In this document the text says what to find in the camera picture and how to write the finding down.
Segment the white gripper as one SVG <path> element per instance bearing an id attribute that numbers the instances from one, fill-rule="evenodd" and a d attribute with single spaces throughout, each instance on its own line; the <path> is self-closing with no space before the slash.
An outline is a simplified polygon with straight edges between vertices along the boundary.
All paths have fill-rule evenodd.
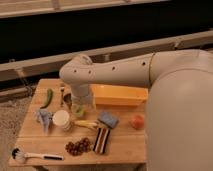
<path id="1" fill-rule="evenodd" d="M 71 95 L 71 100 L 73 104 L 77 105 L 92 105 L 93 104 L 93 95 L 88 94 L 83 97 L 77 97 L 75 95 Z"/>

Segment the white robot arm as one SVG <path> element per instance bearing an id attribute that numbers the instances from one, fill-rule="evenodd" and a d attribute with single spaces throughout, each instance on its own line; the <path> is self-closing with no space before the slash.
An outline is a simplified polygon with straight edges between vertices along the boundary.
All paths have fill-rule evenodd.
<path id="1" fill-rule="evenodd" d="M 143 87 L 148 171 L 213 171 L 213 54 L 154 52 L 94 63 L 78 55 L 59 72 L 72 100 L 92 100 L 92 84 Z"/>

